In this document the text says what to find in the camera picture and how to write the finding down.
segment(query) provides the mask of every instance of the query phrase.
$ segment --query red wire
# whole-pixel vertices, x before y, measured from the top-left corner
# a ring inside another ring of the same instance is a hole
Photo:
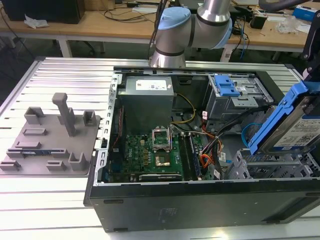
[[[121,115],[122,115],[122,108],[120,108],[120,112],[119,112],[119,134],[118,134],[118,136],[116,137],[116,140],[115,140],[115,142],[114,142],[114,144],[113,144],[113,146],[112,146],[112,149],[114,149],[115,148],[115,145],[116,145],[116,143],[118,142],[118,140],[119,140],[119,138],[120,138],[120,135],[121,135]]]

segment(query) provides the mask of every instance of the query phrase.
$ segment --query yellow wire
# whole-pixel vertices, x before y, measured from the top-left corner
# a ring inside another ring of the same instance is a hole
[[[189,120],[185,120],[185,121],[172,121],[171,123],[172,123],[172,124],[188,124],[188,123],[190,123],[190,122],[196,117],[196,109],[195,109],[195,107],[193,106],[193,104],[189,101],[188,98],[186,98],[185,96],[183,96],[183,95],[180,94],[180,93],[177,93],[177,95],[179,95],[180,97],[184,98],[184,100],[186,100],[186,101],[191,105],[191,107],[192,107],[192,109],[193,109],[193,115],[192,115],[192,117],[191,117]]]

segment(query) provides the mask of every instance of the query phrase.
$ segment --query gray vertical peg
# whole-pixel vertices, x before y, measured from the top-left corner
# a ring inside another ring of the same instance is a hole
[[[74,121],[69,113],[69,109],[67,106],[67,99],[68,99],[67,94],[62,92],[56,92],[53,95],[52,102],[55,105],[57,105],[59,109],[66,131],[68,132],[70,137],[73,137],[76,133],[76,129],[75,129]]]

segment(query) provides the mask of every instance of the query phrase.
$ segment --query black connector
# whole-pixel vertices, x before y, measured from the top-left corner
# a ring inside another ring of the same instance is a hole
[[[126,3],[126,6],[127,6],[128,8],[135,8],[135,7],[138,7],[138,6],[139,6],[139,3],[137,3],[137,2],[127,2],[127,3]]]

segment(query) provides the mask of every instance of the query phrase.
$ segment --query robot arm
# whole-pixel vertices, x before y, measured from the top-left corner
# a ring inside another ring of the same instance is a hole
[[[259,0],[259,5],[267,11],[278,11],[308,1],[280,0],[270,3],[270,0]],[[223,48],[232,32],[230,2],[231,0],[205,0],[197,14],[191,14],[183,7],[166,8],[158,25],[156,49],[150,66],[184,68],[186,47]]]

